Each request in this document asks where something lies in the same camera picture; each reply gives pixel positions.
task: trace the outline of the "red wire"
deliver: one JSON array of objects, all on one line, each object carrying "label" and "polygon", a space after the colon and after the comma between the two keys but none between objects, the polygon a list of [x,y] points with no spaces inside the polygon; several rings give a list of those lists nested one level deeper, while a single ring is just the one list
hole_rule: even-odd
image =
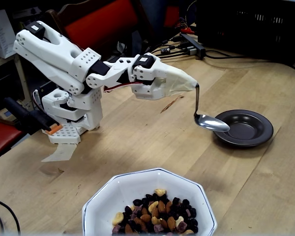
[{"label": "red wire", "polygon": [[111,91],[111,90],[114,90],[114,89],[117,89],[119,87],[122,87],[122,86],[128,86],[128,85],[134,85],[134,84],[142,84],[142,82],[130,82],[130,83],[125,83],[125,84],[121,84],[121,85],[116,85],[116,86],[113,86],[111,88],[108,88],[108,87],[104,87],[104,92],[107,92],[107,91]]}]

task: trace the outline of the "metal spoon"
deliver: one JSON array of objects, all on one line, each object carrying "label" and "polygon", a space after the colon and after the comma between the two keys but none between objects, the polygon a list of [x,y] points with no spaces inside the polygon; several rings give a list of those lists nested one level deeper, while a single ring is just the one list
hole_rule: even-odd
[{"label": "metal spoon", "polygon": [[198,115],[198,107],[199,107],[199,84],[196,85],[196,110],[194,113],[195,123],[203,129],[208,129],[216,132],[226,132],[230,130],[230,127],[223,121],[209,117],[207,115]]}]

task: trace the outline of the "wood grain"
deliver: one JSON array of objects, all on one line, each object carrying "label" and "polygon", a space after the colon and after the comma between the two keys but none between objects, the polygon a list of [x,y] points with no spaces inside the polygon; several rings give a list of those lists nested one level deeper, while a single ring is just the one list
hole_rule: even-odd
[{"label": "wood grain", "polygon": [[[194,124],[195,92],[158,101],[130,88],[103,94],[101,127],[83,134],[69,161],[41,162],[57,147],[41,132],[0,158],[0,200],[24,233],[81,234],[83,204],[113,175],[163,167],[204,187],[217,234],[295,234],[295,71],[252,59],[164,62],[198,80],[199,112],[253,110],[272,122],[273,138],[252,149],[218,143]],[[15,230],[2,207],[0,216]]]}]

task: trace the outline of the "cashew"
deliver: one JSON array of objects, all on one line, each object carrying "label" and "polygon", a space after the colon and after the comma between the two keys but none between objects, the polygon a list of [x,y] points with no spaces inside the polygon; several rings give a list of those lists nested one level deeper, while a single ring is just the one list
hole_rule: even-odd
[{"label": "cashew", "polygon": [[113,225],[117,225],[123,221],[123,214],[121,212],[117,212],[115,218],[113,219]]},{"label": "cashew", "polygon": [[194,234],[192,230],[186,230],[183,235]]},{"label": "cashew", "polygon": [[152,203],[151,205],[149,205],[148,211],[151,213],[153,209],[157,207],[157,205],[158,205],[158,201]]},{"label": "cashew", "polygon": [[157,188],[155,189],[155,193],[157,194],[157,196],[162,197],[164,194],[166,194],[166,190]]},{"label": "cashew", "polygon": [[160,225],[161,224],[161,220],[157,219],[155,216],[152,217],[151,221],[152,221],[152,224],[154,224],[154,225]]},{"label": "cashew", "polygon": [[176,227],[178,227],[178,225],[179,225],[179,223],[180,223],[181,221],[183,221],[183,217],[182,217],[182,216],[178,217],[178,219],[177,219],[177,221],[176,221]]}]

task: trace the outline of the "red chair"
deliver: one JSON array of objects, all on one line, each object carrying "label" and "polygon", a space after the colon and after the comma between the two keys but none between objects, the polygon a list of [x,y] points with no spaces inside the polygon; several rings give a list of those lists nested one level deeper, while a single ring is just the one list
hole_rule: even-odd
[{"label": "red chair", "polygon": [[59,13],[48,10],[44,18],[73,43],[98,53],[136,30],[142,41],[155,38],[139,0],[88,0],[67,4]]},{"label": "red chair", "polygon": [[8,122],[0,122],[0,156],[5,154],[10,148],[16,144],[24,133],[17,130],[13,125]]}]

